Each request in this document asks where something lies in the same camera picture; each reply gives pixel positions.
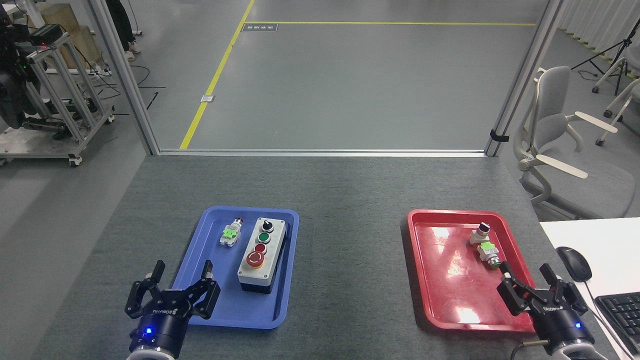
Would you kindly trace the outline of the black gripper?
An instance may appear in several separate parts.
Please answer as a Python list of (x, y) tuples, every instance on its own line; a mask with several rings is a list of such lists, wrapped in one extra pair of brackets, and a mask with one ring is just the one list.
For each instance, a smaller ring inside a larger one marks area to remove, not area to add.
[(550, 301), (531, 300), (539, 298), (537, 290), (514, 276), (506, 260), (499, 266), (501, 283), (496, 287), (512, 316), (530, 314), (535, 333), (540, 340), (548, 341), (549, 347), (558, 347), (577, 342), (594, 344), (595, 339), (580, 316), (589, 307), (573, 282), (565, 282), (557, 276), (550, 264), (539, 267), (550, 288)]
[[(213, 276), (213, 264), (206, 260), (201, 278), (178, 292), (165, 307), (158, 284), (166, 264), (158, 260), (150, 275), (132, 283), (126, 299), (125, 313), (131, 319), (140, 319), (130, 333), (131, 358), (178, 358), (180, 356), (190, 317), (210, 319), (221, 294), (221, 287)], [(142, 306), (145, 294), (151, 301)]]

